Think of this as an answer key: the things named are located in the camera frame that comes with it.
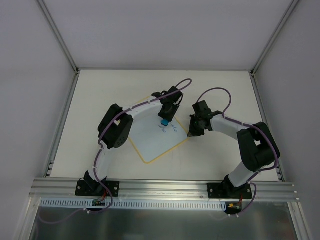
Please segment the blue whiteboard eraser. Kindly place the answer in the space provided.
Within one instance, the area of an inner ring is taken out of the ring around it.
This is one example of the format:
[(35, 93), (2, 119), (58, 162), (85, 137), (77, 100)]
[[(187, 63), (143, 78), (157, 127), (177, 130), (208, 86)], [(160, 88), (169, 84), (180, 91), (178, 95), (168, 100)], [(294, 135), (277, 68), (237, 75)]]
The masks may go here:
[(160, 123), (161, 123), (161, 125), (167, 127), (170, 122), (168, 120), (166, 120), (166, 119), (162, 119)]

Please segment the yellow framed whiteboard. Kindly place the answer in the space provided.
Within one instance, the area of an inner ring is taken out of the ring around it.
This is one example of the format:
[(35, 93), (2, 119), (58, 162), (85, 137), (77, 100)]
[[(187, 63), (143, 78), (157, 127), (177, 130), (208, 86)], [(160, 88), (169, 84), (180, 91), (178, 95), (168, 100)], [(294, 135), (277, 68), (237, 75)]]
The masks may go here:
[(130, 112), (133, 125), (129, 133), (129, 141), (144, 164), (150, 164), (161, 158), (174, 148), (187, 141), (187, 131), (183, 125), (173, 118), (168, 125), (158, 116), (162, 105), (160, 101), (149, 102), (148, 96), (138, 103), (147, 102)]

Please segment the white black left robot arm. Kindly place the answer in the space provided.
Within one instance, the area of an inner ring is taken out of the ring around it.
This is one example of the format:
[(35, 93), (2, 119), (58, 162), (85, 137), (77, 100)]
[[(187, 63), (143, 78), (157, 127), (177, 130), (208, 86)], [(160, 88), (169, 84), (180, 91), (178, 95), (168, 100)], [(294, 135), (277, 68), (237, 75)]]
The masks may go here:
[(112, 187), (115, 181), (107, 180), (110, 163), (114, 159), (114, 150), (122, 147), (130, 136), (134, 123), (155, 115), (169, 124), (174, 119), (181, 100), (171, 100), (168, 97), (157, 99), (151, 97), (141, 103), (126, 109), (113, 104), (98, 126), (99, 150), (91, 169), (78, 180), (75, 194), (77, 196), (98, 197), (113, 195)]

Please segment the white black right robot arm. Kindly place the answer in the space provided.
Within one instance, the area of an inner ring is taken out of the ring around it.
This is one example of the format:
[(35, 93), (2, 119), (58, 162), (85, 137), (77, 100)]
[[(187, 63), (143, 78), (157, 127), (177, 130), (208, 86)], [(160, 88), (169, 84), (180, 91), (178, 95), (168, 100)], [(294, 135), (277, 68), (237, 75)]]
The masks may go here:
[(209, 199), (252, 199), (249, 182), (259, 173), (275, 169), (280, 151), (268, 126), (263, 122), (243, 123), (220, 111), (190, 115), (189, 137), (205, 131), (222, 133), (238, 142), (241, 162), (221, 183), (208, 183)]

